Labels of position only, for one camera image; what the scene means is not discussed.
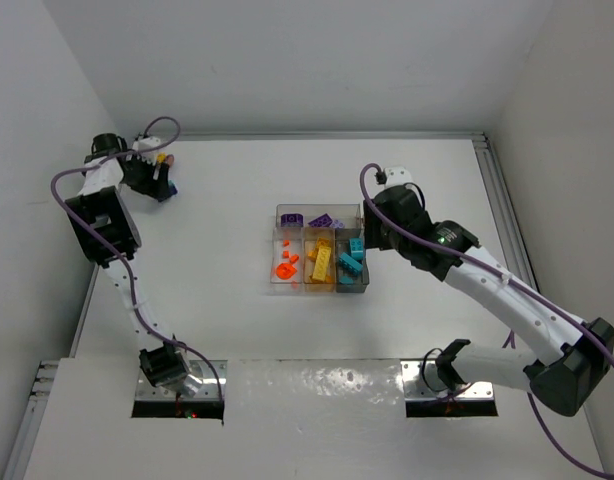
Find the purple slope lego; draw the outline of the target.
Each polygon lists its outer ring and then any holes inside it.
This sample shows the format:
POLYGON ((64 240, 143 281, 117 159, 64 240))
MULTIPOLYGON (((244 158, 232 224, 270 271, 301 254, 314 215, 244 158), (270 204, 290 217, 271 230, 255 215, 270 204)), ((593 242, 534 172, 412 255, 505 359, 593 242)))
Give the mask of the purple slope lego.
POLYGON ((328 213, 323 213, 308 222, 308 226, 311 228, 331 228, 334 223, 334 218, 332 218, 328 213))

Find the long yellow lego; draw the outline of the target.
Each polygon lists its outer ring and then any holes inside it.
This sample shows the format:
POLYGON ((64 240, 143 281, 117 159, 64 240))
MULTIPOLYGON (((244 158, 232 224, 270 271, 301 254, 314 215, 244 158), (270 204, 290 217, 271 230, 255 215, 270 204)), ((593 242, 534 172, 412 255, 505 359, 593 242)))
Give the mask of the long yellow lego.
POLYGON ((331 258, 331 248, 328 246, 321 246, 318 248, 316 258, 314 260, 314 267, 311 274, 311 280, 313 283, 326 283, 328 277, 328 269, 331 258))

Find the purple printed lego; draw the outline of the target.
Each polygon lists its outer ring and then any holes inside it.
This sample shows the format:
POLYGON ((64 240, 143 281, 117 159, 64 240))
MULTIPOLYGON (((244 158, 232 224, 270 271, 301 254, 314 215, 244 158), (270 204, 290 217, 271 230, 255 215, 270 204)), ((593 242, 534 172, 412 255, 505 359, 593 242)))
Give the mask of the purple printed lego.
POLYGON ((303 228, 304 216, 297 212, 284 213, 280 216, 279 226, 281 228, 303 228))

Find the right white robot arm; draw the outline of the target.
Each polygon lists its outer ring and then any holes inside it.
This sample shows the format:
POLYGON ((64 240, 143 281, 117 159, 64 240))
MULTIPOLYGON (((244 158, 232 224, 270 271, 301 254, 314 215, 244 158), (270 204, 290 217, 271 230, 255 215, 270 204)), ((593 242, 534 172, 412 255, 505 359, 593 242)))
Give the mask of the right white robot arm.
POLYGON ((363 203, 365 245, 395 250, 413 267, 467 295, 518 335, 525 353, 456 339, 421 369, 427 386, 450 391, 471 382, 533 394, 550 410, 574 416, 610 369, 614 327, 548 306, 453 221, 433 222, 416 193, 391 186, 363 203))

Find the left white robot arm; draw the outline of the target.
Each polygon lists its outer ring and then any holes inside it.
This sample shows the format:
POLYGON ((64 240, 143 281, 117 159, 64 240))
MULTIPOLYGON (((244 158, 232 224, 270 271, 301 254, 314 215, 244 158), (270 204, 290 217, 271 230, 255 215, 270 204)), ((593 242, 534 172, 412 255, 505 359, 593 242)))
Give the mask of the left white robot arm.
POLYGON ((154 388, 174 389, 186 379, 189 364, 175 334, 151 312, 141 290, 137 252, 142 241, 120 194, 120 187, 127 186, 157 202, 176 195, 166 144, 147 134, 132 145, 113 133, 96 136, 84 160, 83 186, 65 205, 85 257, 111 280, 128 312, 143 375, 154 388))

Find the orange lego cluster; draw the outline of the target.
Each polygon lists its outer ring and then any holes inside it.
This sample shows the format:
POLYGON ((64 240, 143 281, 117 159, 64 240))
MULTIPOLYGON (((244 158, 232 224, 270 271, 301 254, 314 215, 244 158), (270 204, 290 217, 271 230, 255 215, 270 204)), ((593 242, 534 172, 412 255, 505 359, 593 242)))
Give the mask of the orange lego cluster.
POLYGON ((290 280, 296 273, 296 267, 288 262, 281 262, 275 268, 275 275, 281 280, 290 280))

